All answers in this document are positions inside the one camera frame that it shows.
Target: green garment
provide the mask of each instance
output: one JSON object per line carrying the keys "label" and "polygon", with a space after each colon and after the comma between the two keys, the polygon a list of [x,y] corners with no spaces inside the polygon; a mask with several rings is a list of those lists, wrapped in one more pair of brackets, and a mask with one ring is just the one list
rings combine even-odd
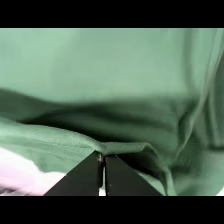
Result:
{"label": "green garment", "polygon": [[0,146],[42,171],[121,154],[164,195],[216,195],[223,47],[215,28],[0,29]]}

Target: pink object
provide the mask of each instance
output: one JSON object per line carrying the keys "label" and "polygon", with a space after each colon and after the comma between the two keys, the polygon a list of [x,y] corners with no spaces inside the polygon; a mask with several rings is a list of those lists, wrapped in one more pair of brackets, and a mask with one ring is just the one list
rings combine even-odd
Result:
{"label": "pink object", "polygon": [[41,196],[65,175],[60,172],[44,173],[32,161],[0,147],[1,187]]}

